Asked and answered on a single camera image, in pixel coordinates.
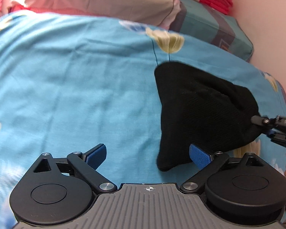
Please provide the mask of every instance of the bed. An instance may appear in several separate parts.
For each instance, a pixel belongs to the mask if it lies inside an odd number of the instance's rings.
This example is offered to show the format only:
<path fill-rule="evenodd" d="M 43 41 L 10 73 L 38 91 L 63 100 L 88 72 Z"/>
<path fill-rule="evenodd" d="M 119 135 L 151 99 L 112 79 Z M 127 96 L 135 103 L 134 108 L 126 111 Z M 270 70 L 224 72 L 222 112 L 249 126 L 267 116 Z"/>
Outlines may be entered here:
<path fill-rule="evenodd" d="M 9 194 L 43 152 L 65 157 L 104 143 L 107 159 L 98 171 L 117 186 L 181 184 L 198 171 L 193 163 L 167 172 L 156 166 L 161 102 L 154 70 L 162 62 L 184 62 L 247 87 L 261 115 L 286 116 L 286 93 L 271 74 L 189 33 L 178 34 L 184 43 L 167 53 L 169 45 L 147 29 L 176 37 L 107 17 L 20 10 L 0 18 L 0 229 L 15 224 Z M 250 47 L 246 52 L 249 58 Z M 283 174 L 286 150 L 263 135 L 256 142 Z"/>

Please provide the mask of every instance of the ribbed gray surface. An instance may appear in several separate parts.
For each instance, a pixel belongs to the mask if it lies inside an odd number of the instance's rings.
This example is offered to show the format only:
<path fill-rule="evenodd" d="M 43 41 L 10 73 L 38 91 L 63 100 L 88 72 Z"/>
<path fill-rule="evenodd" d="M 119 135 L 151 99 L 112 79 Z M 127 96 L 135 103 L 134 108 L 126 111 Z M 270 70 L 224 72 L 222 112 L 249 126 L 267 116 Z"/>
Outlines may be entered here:
<path fill-rule="evenodd" d="M 174 184 L 124 184 L 113 194 L 102 194 L 78 219 L 55 229 L 250 229 L 213 215 L 199 196 L 183 194 Z M 280 223 L 258 227 L 283 229 Z M 37 229 L 19 223 L 14 229 Z"/>

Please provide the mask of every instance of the knit hat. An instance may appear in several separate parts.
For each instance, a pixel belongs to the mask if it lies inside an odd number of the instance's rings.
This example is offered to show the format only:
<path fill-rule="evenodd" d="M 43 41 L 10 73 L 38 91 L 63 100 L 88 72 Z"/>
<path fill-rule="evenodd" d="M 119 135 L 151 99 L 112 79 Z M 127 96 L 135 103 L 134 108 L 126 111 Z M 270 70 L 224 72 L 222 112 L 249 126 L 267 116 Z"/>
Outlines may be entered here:
<path fill-rule="evenodd" d="M 160 64 L 155 78 L 162 104 L 159 170 L 191 162 L 190 144 L 227 152 L 262 133 L 251 123 L 259 112 L 247 88 L 180 62 Z"/>

